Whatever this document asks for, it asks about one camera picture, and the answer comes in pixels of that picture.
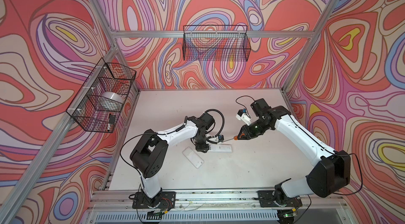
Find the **orange handled screwdriver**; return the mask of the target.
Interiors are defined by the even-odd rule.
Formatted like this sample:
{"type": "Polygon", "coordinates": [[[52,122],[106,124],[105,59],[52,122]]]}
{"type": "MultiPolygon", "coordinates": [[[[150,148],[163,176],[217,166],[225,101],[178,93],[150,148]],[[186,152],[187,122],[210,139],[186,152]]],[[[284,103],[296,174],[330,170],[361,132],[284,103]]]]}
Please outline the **orange handled screwdriver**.
{"type": "Polygon", "coordinates": [[[224,140],[223,143],[228,142],[228,141],[237,141],[237,140],[239,140],[238,136],[234,136],[234,137],[232,137],[230,139],[224,140]]]}

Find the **white remote control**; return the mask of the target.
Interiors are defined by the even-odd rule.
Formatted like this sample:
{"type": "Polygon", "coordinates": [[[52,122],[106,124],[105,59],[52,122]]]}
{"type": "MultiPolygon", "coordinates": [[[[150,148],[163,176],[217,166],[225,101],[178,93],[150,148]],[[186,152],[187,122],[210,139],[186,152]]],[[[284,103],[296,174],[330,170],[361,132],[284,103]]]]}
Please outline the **white remote control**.
{"type": "Polygon", "coordinates": [[[210,144],[208,152],[216,152],[216,153],[232,153],[232,146],[225,145],[225,144],[210,144]]]}

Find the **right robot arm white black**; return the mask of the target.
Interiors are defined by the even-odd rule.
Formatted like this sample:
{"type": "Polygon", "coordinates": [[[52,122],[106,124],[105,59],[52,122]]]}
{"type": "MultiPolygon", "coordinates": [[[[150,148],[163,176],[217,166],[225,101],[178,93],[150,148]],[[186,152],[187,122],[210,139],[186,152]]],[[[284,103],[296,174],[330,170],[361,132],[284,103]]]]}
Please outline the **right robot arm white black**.
{"type": "Polygon", "coordinates": [[[268,130],[278,131],[300,149],[313,167],[308,175],[288,179],[274,187],[273,199],[277,204],[305,194],[325,198],[350,183],[351,157],[347,152],[336,151],[320,141],[284,106],[270,107],[264,99],[258,99],[251,108],[256,121],[252,121],[246,109],[237,112],[236,118],[244,122],[237,140],[251,140],[268,130]]]}

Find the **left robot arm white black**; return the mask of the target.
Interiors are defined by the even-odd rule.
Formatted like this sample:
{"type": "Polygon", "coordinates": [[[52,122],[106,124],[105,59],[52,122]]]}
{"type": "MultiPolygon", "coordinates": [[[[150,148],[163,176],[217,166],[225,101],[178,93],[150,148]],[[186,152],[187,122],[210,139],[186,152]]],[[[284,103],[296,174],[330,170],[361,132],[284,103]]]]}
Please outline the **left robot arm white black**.
{"type": "Polygon", "coordinates": [[[214,117],[205,112],[200,117],[186,117],[182,124],[167,130],[155,132],[149,129],[142,134],[130,154],[130,160],[141,173],[142,192],[148,199],[157,198],[162,191],[158,172],[168,148],[185,140],[194,140],[196,151],[208,152],[208,131],[214,124],[214,117]]]}

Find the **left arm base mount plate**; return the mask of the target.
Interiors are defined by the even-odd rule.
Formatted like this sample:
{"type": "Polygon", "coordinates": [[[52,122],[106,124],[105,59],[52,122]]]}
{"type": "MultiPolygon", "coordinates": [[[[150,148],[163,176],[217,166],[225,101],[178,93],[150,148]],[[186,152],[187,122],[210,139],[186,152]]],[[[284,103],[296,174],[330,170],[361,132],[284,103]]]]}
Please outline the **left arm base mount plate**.
{"type": "Polygon", "coordinates": [[[176,193],[174,191],[159,192],[149,198],[143,191],[131,194],[133,209],[172,209],[175,207],[176,193]]]}

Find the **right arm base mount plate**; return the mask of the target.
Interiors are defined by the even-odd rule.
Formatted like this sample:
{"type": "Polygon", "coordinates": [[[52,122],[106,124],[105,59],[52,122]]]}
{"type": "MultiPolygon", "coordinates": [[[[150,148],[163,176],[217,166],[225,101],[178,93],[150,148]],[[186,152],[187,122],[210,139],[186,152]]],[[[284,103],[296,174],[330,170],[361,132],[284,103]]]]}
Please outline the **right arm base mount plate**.
{"type": "Polygon", "coordinates": [[[261,207],[299,208],[303,206],[298,197],[289,198],[280,190],[260,190],[255,198],[261,207]]]}

